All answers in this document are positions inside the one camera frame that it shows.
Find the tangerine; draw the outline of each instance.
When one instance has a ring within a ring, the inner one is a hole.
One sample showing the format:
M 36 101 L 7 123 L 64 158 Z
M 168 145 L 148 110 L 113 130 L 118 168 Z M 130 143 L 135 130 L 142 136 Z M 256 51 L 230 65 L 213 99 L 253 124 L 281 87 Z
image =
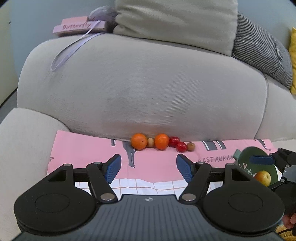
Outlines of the tangerine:
M 165 150 L 170 138 L 166 134 L 159 134 L 154 138 L 154 145 L 159 150 Z
M 131 146 L 137 150 L 142 150 L 147 146 L 147 138 L 141 133 L 134 134 L 131 137 Z

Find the yellow pillow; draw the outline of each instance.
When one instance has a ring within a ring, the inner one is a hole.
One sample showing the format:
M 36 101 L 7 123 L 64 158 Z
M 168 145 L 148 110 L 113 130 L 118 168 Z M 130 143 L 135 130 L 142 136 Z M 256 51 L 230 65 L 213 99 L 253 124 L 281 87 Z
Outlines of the yellow pillow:
M 296 95 L 296 28 L 292 28 L 289 53 L 291 56 L 292 70 L 293 70 L 293 83 L 292 83 L 290 92 L 292 95 Z

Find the gray couch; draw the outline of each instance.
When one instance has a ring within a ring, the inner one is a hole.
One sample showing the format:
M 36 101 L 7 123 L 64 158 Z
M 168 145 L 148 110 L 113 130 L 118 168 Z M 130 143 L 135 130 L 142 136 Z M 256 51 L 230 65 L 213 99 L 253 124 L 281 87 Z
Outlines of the gray couch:
M 30 53 L 18 108 L 0 124 L 2 241 L 19 232 L 13 203 L 46 175 L 57 130 L 123 140 L 137 132 L 184 141 L 268 138 L 296 151 L 295 97 L 259 70 L 196 47 L 104 34 L 52 72 L 56 54 L 75 39 Z

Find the couch armrest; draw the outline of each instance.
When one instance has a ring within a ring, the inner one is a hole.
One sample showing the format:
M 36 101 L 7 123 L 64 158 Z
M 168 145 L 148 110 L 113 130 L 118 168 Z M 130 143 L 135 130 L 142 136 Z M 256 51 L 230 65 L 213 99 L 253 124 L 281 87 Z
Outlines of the couch armrest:
M 19 232 L 13 205 L 19 195 L 46 176 L 60 121 L 36 111 L 15 108 L 0 124 L 0 240 Z

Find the round black disc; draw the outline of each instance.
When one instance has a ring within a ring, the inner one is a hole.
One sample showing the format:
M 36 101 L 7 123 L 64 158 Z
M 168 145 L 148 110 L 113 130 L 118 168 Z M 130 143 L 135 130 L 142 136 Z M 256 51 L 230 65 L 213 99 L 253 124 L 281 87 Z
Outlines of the round black disc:
M 75 188 L 31 188 L 15 202 L 15 216 L 21 229 L 37 235 L 57 235 L 83 225 L 95 211 L 87 192 Z
M 285 183 L 274 191 L 279 197 L 281 197 L 286 207 L 286 214 L 295 212 L 296 204 L 296 185 L 294 183 Z
M 274 230 L 284 214 L 284 205 L 263 185 L 241 181 L 209 192 L 203 210 L 213 224 L 242 235 Z

